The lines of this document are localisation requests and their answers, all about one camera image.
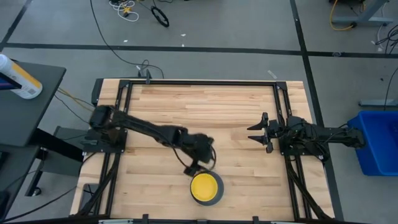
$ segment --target wooden tabletop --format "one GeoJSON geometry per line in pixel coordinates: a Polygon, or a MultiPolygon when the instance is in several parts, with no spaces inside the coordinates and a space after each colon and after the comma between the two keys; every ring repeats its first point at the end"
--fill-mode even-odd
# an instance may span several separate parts
{"type": "MultiPolygon", "coordinates": [[[[118,83],[118,79],[103,81],[98,105],[114,105],[118,83]]],[[[293,115],[311,122],[303,83],[287,82],[287,86],[293,115]]],[[[284,109],[282,92],[279,95],[284,109]]],[[[272,87],[134,85],[129,115],[156,124],[182,125],[190,133],[205,133],[215,139],[214,171],[223,179],[224,195],[216,205],[197,204],[189,190],[192,178],[183,174],[184,167],[173,150],[129,131],[111,217],[141,218],[147,213],[149,218],[159,219],[251,220],[258,216],[260,220],[293,220],[285,162],[277,142],[275,151],[267,154],[264,146],[248,139],[248,135],[261,135],[261,131],[246,128],[257,124],[263,112],[268,112],[269,119],[277,119],[272,87]]],[[[190,164],[185,154],[178,154],[190,164]]],[[[93,156],[82,167],[71,214],[78,211],[84,184],[98,183],[103,156],[93,156]]],[[[302,165],[308,191],[325,213],[334,217],[321,162],[302,156],[302,165]]],[[[296,191],[304,217],[302,197],[296,191]]],[[[108,193],[104,195],[102,212],[108,193]]]]}

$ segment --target white bottle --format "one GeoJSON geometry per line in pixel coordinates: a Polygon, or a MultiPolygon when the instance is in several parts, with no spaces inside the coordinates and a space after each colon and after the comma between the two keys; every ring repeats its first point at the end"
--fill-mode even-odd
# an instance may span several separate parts
{"type": "Polygon", "coordinates": [[[0,54],[0,72],[21,85],[20,89],[11,91],[23,99],[33,99],[43,90],[43,85],[38,80],[3,54],[0,54]]]}

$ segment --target blue bin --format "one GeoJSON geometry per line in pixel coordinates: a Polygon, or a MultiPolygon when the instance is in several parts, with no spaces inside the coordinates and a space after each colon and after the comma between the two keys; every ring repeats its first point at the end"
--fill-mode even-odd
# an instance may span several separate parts
{"type": "Polygon", "coordinates": [[[362,130],[366,145],[356,149],[365,175],[398,176],[398,112],[361,111],[348,121],[362,130]]]}

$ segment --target concrete floor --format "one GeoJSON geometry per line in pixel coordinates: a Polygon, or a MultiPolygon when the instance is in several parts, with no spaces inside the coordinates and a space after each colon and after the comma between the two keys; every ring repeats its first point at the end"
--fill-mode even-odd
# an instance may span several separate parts
{"type": "MultiPolygon", "coordinates": [[[[378,47],[371,43],[376,40],[378,27],[335,32],[328,26],[331,5],[326,0],[296,2],[308,50],[380,53],[378,47]]],[[[0,40],[24,3],[25,0],[0,0],[0,40]]],[[[140,19],[131,23],[120,19],[106,0],[93,0],[93,4],[101,30],[110,45],[181,47],[183,44],[185,47],[300,50],[289,0],[159,2],[158,6],[169,17],[171,25],[168,29],[161,27],[141,6],[134,8],[140,19]]],[[[339,5],[335,14],[351,16],[353,12],[348,6],[339,5]]],[[[398,21],[397,1],[391,1],[384,14],[398,21]]],[[[389,27],[382,30],[382,37],[389,27]]],[[[89,0],[33,0],[8,42],[104,45],[95,27],[89,0]]],[[[108,50],[6,47],[3,52],[23,62],[67,68],[61,87],[87,101],[90,101],[96,78],[132,77],[137,73],[135,66],[118,60],[108,50]],[[86,88],[78,88],[76,83],[86,88]]],[[[267,73],[271,70],[278,80],[303,81],[310,99],[301,56],[156,51],[117,53],[130,62],[141,63],[149,59],[151,64],[162,68],[166,78],[272,80],[267,73]]],[[[310,57],[325,125],[339,126],[356,116],[363,110],[357,104],[360,99],[384,98],[396,62],[397,59],[384,58],[310,57]]],[[[158,70],[151,72],[154,77],[160,77],[158,70]]],[[[398,96],[395,83],[392,84],[391,96],[398,96]]],[[[88,119],[89,114],[85,110],[69,99],[65,101],[81,117],[88,119]]],[[[39,127],[52,133],[57,126],[87,128],[59,101],[53,100],[39,127]]],[[[398,178],[363,175],[354,151],[340,145],[331,145],[331,157],[345,220],[393,223],[398,207],[398,201],[394,200],[398,198],[398,178]]],[[[31,198],[19,195],[8,217],[48,202],[75,184],[74,177],[45,173],[39,183],[43,194],[31,198]]],[[[18,220],[65,217],[69,214],[72,198],[73,194],[69,194],[18,220]]]]}

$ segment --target black table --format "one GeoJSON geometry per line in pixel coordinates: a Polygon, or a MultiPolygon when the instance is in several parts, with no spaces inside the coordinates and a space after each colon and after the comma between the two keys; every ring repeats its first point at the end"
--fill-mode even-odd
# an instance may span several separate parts
{"type": "MultiPolygon", "coordinates": [[[[38,97],[31,100],[25,100],[11,91],[0,91],[2,108],[0,110],[0,151],[7,152],[6,161],[0,167],[0,190],[6,190],[9,194],[5,213],[0,220],[7,215],[21,189],[25,175],[36,158],[43,162],[51,152],[58,157],[67,157],[73,161],[81,162],[83,160],[78,147],[37,128],[66,69],[33,63],[17,63],[43,84],[43,90],[38,97]],[[9,186],[19,177],[22,178],[9,186]]],[[[33,195],[41,174],[42,169],[35,172],[26,196],[33,195]]]]}

